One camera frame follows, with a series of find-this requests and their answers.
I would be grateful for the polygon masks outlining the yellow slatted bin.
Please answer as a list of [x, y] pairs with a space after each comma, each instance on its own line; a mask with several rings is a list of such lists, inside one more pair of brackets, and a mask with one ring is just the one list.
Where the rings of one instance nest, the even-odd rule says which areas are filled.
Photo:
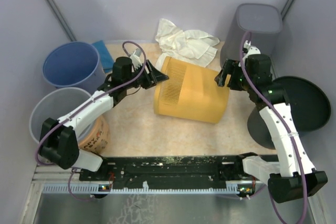
[[218, 123], [227, 108], [229, 88], [215, 82], [218, 72], [166, 57], [161, 71], [169, 77], [154, 93], [154, 113]]

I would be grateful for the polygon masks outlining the grey slatted bin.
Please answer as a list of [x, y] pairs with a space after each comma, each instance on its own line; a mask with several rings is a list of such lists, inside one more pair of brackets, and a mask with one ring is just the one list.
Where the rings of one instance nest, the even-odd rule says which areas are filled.
[[282, 31], [282, 18], [278, 8], [257, 3], [237, 7], [226, 40], [220, 52], [220, 65], [226, 59], [239, 59], [239, 45], [245, 32], [251, 32], [251, 44], [261, 53], [270, 55]]

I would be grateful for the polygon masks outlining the dark navy round bin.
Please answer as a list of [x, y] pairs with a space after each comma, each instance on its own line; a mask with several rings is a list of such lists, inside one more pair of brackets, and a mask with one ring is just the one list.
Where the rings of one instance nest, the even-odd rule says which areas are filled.
[[[300, 77], [284, 76], [274, 80], [285, 89], [291, 114], [300, 137], [324, 127], [331, 116], [331, 105], [326, 94], [314, 83]], [[274, 150], [274, 144], [266, 124], [257, 109], [253, 109], [247, 128], [250, 136], [259, 145]]]

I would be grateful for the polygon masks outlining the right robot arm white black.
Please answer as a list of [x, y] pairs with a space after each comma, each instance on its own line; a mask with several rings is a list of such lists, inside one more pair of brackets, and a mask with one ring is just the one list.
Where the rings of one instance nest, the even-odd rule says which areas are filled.
[[219, 87], [248, 92], [277, 151], [279, 166], [255, 153], [245, 153], [236, 157], [234, 172], [239, 179], [254, 176], [266, 184], [277, 203], [307, 199], [327, 183], [328, 177], [324, 171], [316, 170], [306, 154], [287, 93], [272, 80], [270, 67], [270, 58], [263, 54], [249, 55], [241, 60], [226, 59], [215, 77]]

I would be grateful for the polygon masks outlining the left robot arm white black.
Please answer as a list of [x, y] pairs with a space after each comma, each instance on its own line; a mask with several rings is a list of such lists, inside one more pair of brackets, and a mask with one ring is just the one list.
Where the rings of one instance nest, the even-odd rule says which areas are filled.
[[112, 73], [87, 101], [56, 120], [48, 118], [43, 122], [35, 152], [37, 163], [42, 165], [39, 158], [43, 157], [48, 160], [48, 165], [56, 164], [62, 169], [86, 169], [96, 179], [106, 179], [109, 167], [103, 164], [103, 158], [81, 150], [77, 138], [99, 116], [124, 99], [127, 90], [138, 87], [149, 89], [168, 79], [148, 60], [140, 63], [133, 57], [117, 58]]

